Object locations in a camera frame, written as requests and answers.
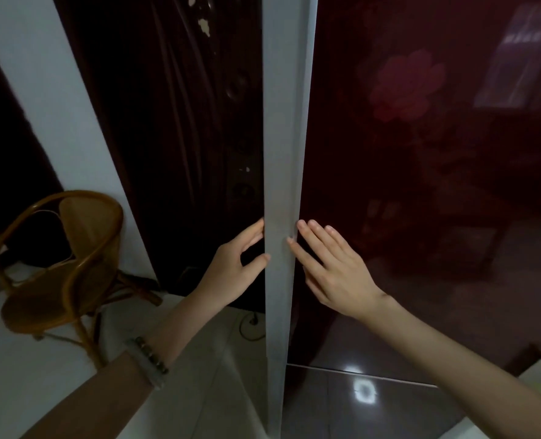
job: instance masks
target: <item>power cord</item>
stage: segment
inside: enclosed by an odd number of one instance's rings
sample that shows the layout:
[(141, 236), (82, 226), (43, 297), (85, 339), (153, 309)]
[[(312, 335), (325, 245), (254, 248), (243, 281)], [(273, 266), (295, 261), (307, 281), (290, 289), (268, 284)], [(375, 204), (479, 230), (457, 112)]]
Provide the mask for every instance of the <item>power cord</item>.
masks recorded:
[(255, 312), (255, 311), (252, 311), (252, 312), (249, 312), (249, 313), (246, 313), (244, 317), (242, 317), (242, 320), (240, 320), (240, 325), (238, 326), (238, 331), (240, 332), (240, 336), (242, 336), (243, 339), (246, 339), (248, 342), (256, 342), (256, 341), (259, 341), (261, 339), (264, 339), (267, 334), (264, 333), (262, 336), (259, 336), (259, 337), (255, 337), (255, 338), (250, 338), (250, 337), (247, 337), (243, 332), (242, 332), (242, 326), (244, 325), (246, 319), (248, 317), (252, 317), (252, 319), (250, 320), (250, 324), (253, 325), (253, 326), (256, 326), (260, 323), (260, 320), (258, 319), (258, 314)]

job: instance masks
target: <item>red flower design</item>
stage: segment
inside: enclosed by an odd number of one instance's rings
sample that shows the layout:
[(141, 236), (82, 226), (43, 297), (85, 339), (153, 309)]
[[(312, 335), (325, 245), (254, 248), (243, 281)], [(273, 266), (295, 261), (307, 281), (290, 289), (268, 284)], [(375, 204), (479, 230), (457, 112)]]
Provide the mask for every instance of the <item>red flower design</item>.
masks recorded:
[(446, 82), (443, 63), (432, 65), (425, 49), (408, 57), (395, 55), (377, 73), (377, 84), (370, 94), (374, 117), (383, 122), (400, 118), (404, 122), (418, 119), (429, 109), (427, 95)]

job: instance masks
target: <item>hand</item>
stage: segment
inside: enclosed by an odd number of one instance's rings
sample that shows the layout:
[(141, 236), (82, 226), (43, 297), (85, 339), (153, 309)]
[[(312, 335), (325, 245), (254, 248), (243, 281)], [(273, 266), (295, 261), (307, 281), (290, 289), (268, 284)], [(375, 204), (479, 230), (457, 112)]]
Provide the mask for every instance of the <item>hand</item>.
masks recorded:
[(290, 237), (287, 243), (305, 270), (305, 283), (327, 307), (346, 316), (366, 316), (379, 297), (386, 296), (372, 280), (362, 258), (332, 227), (322, 228), (315, 220), (300, 220), (297, 228), (321, 265)]
[(270, 254), (261, 254), (246, 266), (240, 262), (240, 254), (264, 237), (264, 227), (265, 221), (260, 219), (221, 245), (194, 292), (207, 294), (221, 307), (240, 297), (271, 259)]

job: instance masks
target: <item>beaded bracelet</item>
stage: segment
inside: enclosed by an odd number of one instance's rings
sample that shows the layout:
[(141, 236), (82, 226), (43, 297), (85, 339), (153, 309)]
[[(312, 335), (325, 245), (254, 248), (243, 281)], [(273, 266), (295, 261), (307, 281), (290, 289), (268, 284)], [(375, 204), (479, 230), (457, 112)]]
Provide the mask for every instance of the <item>beaded bracelet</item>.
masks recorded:
[(142, 337), (136, 339), (128, 339), (124, 342), (128, 354), (135, 359), (136, 363), (141, 367), (146, 378), (157, 389), (164, 387), (163, 376), (169, 373), (169, 369), (164, 366), (158, 357), (153, 353), (152, 348), (146, 344)]

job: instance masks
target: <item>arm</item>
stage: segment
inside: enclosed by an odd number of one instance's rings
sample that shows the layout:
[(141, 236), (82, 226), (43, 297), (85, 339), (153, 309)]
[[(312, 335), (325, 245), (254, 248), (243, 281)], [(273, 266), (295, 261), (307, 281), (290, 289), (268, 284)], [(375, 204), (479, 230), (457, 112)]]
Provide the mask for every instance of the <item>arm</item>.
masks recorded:
[[(246, 266), (240, 262), (240, 254), (262, 239), (263, 228), (261, 219), (220, 246), (193, 293), (145, 337), (167, 367), (201, 327), (245, 292), (267, 266), (268, 254)], [(48, 412), (23, 439), (115, 438), (152, 389), (134, 359), (123, 353)]]
[(421, 322), (372, 280), (362, 258), (332, 227), (297, 227), (323, 265), (288, 239), (319, 301), (354, 317), (448, 391), (490, 437), (541, 438), (541, 395)]

